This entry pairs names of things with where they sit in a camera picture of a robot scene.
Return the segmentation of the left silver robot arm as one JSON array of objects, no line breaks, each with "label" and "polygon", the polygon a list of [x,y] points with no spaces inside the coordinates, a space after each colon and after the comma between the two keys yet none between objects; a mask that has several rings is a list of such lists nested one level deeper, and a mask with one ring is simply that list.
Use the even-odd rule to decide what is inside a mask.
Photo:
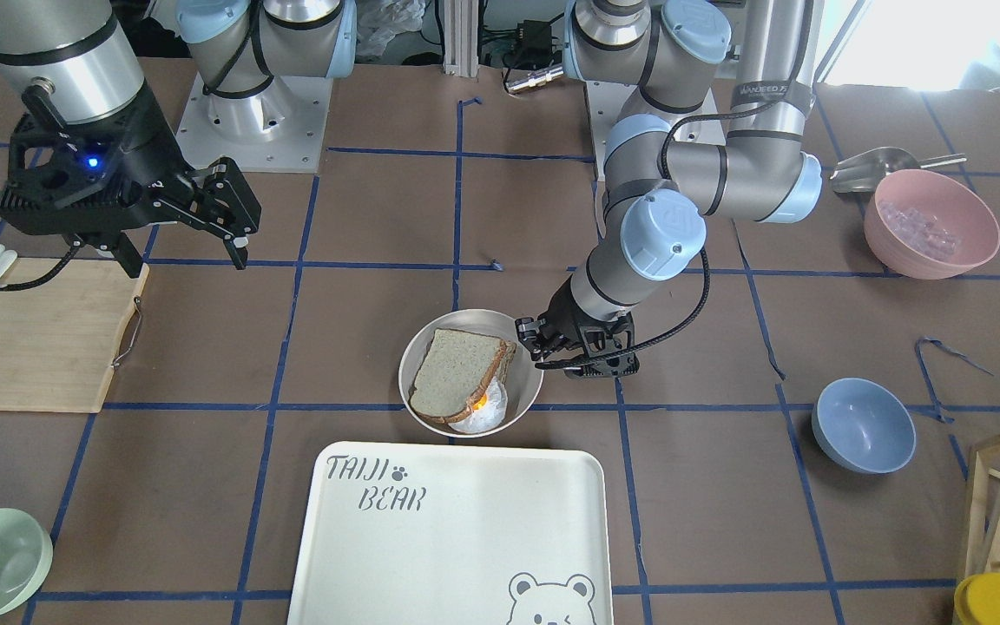
[{"label": "left silver robot arm", "polygon": [[727,112],[702,114],[733,42],[707,1],[571,1],[563,70],[631,84],[604,146],[604,234],[547,310],[517,337],[541,371],[623,377],[636,353],[632,310],[692,260],[710,265],[706,218],[794,224],[820,197],[822,167],[802,149],[813,106],[819,1],[753,1]]}]

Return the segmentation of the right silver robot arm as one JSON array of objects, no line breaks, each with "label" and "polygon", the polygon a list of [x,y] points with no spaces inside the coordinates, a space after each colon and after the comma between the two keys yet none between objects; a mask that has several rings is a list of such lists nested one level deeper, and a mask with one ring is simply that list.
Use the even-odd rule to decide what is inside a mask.
[{"label": "right silver robot arm", "polygon": [[[277,145],[308,130],[290,76],[349,76],[353,1],[179,1],[175,17],[202,81],[203,119],[226,145]],[[237,269],[261,206],[225,150],[192,165],[108,1],[0,1],[0,74],[23,102],[11,132],[0,218],[68,252],[110,254],[138,277],[128,231],[207,231]]]}]

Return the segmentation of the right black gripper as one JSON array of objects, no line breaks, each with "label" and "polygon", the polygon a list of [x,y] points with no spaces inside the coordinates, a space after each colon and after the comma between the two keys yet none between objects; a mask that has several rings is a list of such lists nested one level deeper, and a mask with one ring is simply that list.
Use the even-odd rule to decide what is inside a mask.
[{"label": "right black gripper", "polygon": [[246,268],[260,202],[233,158],[192,171],[149,83],[92,122],[68,122],[42,82],[23,89],[23,104],[0,194],[13,228],[107,246],[136,280],[142,256],[123,231],[178,222],[220,239],[234,268]]}]

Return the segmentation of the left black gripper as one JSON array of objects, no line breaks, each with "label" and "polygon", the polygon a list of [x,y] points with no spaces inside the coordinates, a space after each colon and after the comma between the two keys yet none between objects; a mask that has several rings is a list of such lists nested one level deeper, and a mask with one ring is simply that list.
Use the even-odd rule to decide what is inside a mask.
[{"label": "left black gripper", "polygon": [[515,320],[517,341],[540,361],[540,371],[564,371],[570,378],[622,378],[639,371],[634,352],[635,325],[631,313],[599,320],[584,312],[566,280],[539,318]]}]

